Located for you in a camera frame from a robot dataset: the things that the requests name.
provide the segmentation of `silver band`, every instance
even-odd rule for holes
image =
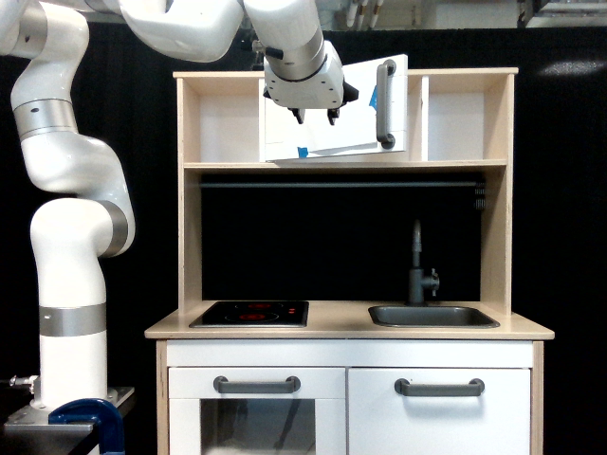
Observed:
[[[110,258],[116,256],[124,244],[126,244],[126,239],[129,235],[129,223],[126,220],[124,212],[113,202],[96,202],[99,202],[107,210],[112,219],[112,240],[110,241],[109,247],[101,254],[102,258]]]
[[[45,9],[38,2],[29,2],[19,21],[19,37],[10,55],[35,59],[45,48],[47,35]]]
[[[105,330],[105,303],[76,308],[40,307],[40,335],[81,337]]]
[[[321,69],[324,64],[324,39],[321,28],[305,45],[294,50],[285,50],[282,60],[266,55],[267,61],[279,78],[297,82],[304,81]]]
[[[54,131],[78,133],[74,108],[66,100],[37,100],[26,102],[13,111],[19,137],[28,137]]]

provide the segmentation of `upper shelf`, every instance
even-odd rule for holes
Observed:
[[[272,101],[263,97],[263,72],[177,72],[180,166],[200,173],[457,172],[504,167],[512,158],[517,72],[409,70],[406,150],[274,162],[264,160],[271,134],[267,103]],[[285,121],[296,121],[286,109],[284,113]]]

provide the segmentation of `cabinet door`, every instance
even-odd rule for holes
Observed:
[[[387,129],[395,145],[384,149],[377,142],[377,67],[389,59],[396,69],[387,81]],[[329,124],[324,109],[307,109],[300,125],[284,107],[264,99],[265,161],[406,150],[407,74],[406,55],[344,66],[345,81],[358,89],[359,99],[340,109],[335,125]]]
[[[477,378],[480,396],[395,391],[399,379],[459,386]],[[348,385],[350,455],[529,454],[529,370],[352,369]]]
[[[171,368],[169,415],[171,455],[345,455],[345,369]]]

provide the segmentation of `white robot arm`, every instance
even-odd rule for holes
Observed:
[[[248,13],[264,52],[267,96],[299,122],[304,109],[329,120],[355,100],[340,58],[322,37],[314,0],[0,0],[0,55],[31,60],[11,104],[28,175],[45,191],[74,193],[42,206],[31,224],[41,329],[40,406],[107,394],[105,283],[97,258],[133,242],[135,219],[120,161],[80,135],[71,104],[74,74],[88,45],[77,12],[121,13],[157,51],[182,60],[221,58]]]
[[[40,303],[35,406],[52,410],[107,397],[105,282],[97,258],[129,247],[135,218],[116,154],[80,135],[74,118],[70,90],[88,45],[85,19],[30,0],[12,21],[3,21],[0,51],[31,59],[11,93],[29,178],[42,190],[78,196],[44,204],[30,229]]]
[[[327,109],[331,124],[359,92],[345,82],[341,60],[322,37],[314,0],[245,0],[265,53],[267,98],[304,122],[305,109]]]

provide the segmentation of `oven door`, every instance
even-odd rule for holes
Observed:
[[[345,455],[343,368],[169,369],[171,455]]]

